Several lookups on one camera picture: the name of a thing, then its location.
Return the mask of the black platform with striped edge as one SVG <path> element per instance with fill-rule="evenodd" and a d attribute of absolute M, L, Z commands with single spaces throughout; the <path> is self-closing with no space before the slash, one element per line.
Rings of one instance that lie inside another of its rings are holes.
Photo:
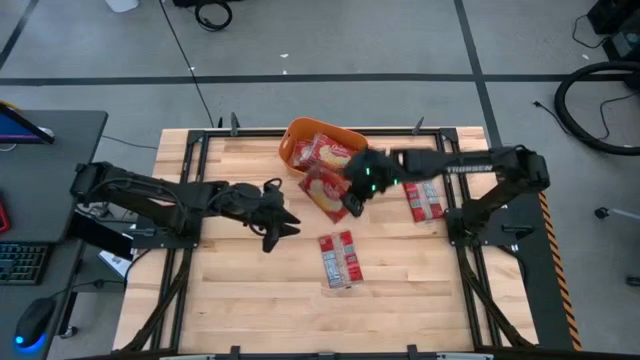
<path fill-rule="evenodd" d="M 532 231 L 522 237 L 517 254 L 527 273 L 525 290 L 541 346 L 559 350 L 583 349 L 574 314 L 559 242 L 544 192 L 524 194 L 507 205 L 515 225 Z"/>

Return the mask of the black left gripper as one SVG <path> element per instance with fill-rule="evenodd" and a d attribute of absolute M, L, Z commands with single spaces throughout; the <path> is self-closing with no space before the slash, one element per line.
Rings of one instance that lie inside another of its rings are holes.
<path fill-rule="evenodd" d="M 280 238 L 297 235 L 300 230 L 288 224 L 301 221 L 284 208 L 281 183 L 264 183 L 263 188 L 244 183 L 243 193 L 249 200 L 249 226 L 262 239 L 262 250 L 270 253 Z"/>

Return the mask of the white box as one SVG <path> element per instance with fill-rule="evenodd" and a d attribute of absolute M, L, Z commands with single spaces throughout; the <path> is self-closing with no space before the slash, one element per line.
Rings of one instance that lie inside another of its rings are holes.
<path fill-rule="evenodd" d="M 125 278 L 132 261 L 120 258 L 107 251 L 100 251 L 98 258 L 105 263 L 111 270 L 118 274 L 121 278 Z"/>

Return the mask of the black computer mouse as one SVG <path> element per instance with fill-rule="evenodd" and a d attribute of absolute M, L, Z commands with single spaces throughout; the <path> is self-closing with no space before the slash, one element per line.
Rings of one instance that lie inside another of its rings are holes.
<path fill-rule="evenodd" d="M 20 316 L 14 332 L 14 344 L 20 349 L 31 349 L 45 337 L 46 329 L 56 307 L 51 297 L 34 300 Z"/>

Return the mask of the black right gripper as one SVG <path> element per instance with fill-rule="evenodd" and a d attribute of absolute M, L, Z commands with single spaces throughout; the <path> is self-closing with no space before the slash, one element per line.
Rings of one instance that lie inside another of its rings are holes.
<path fill-rule="evenodd" d="M 342 169 L 342 176 L 350 183 L 341 197 L 344 207 L 360 217 L 366 201 L 397 185 L 400 174 L 400 165 L 384 151 L 364 148 Z"/>

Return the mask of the orange plastic basket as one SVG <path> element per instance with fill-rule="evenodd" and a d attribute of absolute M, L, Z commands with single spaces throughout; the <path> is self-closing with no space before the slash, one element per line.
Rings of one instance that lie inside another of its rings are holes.
<path fill-rule="evenodd" d="M 361 150 L 368 145 L 366 137 L 358 132 L 311 117 L 298 117 L 290 123 L 278 147 L 278 154 L 290 175 L 302 176 L 304 174 L 303 171 L 297 170 L 289 164 L 296 143 L 299 140 L 310 141 L 316 133 L 328 135 L 333 140 L 355 150 Z"/>

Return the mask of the white leg with caster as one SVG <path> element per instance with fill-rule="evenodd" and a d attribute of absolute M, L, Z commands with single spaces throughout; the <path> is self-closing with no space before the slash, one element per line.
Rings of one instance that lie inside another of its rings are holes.
<path fill-rule="evenodd" d="M 627 212 L 627 211 L 616 209 L 616 208 L 599 207 L 594 210 L 594 215 L 598 219 L 605 219 L 609 216 L 616 215 L 616 216 L 626 217 L 629 219 L 640 221 L 640 214 L 635 214 L 635 213 Z"/>

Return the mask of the computer monitor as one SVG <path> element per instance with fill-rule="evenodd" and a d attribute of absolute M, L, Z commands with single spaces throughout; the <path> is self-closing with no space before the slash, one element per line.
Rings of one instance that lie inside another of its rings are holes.
<path fill-rule="evenodd" d="M 54 133 L 36 126 L 17 110 L 0 104 L 0 144 L 53 144 Z"/>

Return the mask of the black equipment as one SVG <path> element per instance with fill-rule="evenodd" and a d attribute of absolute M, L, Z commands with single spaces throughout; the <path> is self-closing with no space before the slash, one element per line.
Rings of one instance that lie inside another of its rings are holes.
<path fill-rule="evenodd" d="M 640 62 L 640 0 L 597 0 L 587 19 L 611 61 Z"/>

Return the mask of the backlit computer keyboard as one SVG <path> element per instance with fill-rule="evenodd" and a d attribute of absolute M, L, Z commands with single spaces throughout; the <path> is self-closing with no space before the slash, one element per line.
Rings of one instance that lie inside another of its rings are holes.
<path fill-rule="evenodd" d="M 0 286 L 38 285 L 50 253 L 45 244 L 0 243 Z"/>

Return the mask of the black metal table frame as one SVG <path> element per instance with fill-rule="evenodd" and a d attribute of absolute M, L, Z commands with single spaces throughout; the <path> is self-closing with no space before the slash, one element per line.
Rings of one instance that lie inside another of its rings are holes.
<path fill-rule="evenodd" d="M 262 185 L 281 178 L 300 233 L 270 253 L 249 229 L 208 218 L 194 251 L 182 313 L 183 353 L 469 350 L 471 330 L 455 248 L 441 220 L 415 223 L 394 187 L 360 217 L 334 224 L 300 189 L 278 154 L 280 134 L 220 133 L 196 147 L 191 169 L 207 180 Z M 364 281 L 328 285 L 318 239 L 350 231 Z"/>

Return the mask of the dark grey desk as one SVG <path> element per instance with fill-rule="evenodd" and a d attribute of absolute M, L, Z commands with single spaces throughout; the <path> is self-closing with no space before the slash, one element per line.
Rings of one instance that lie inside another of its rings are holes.
<path fill-rule="evenodd" d="M 70 188 L 76 165 L 93 160 L 108 114 L 104 111 L 25 110 L 30 122 L 49 128 L 49 145 L 19 145 L 0 152 L 0 195 L 8 210 L 10 229 L 0 233 L 0 245 L 49 246 L 50 257 L 37 285 L 0 285 L 0 360 L 45 360 L 66 296 L 62 291 L 75 277 L 84 244 L 66 236 L 75 212 Z M 36 299 L 57 295 L 57 305 L 44 341 L 32 350 L 14 343 L 16 324 Z"/>

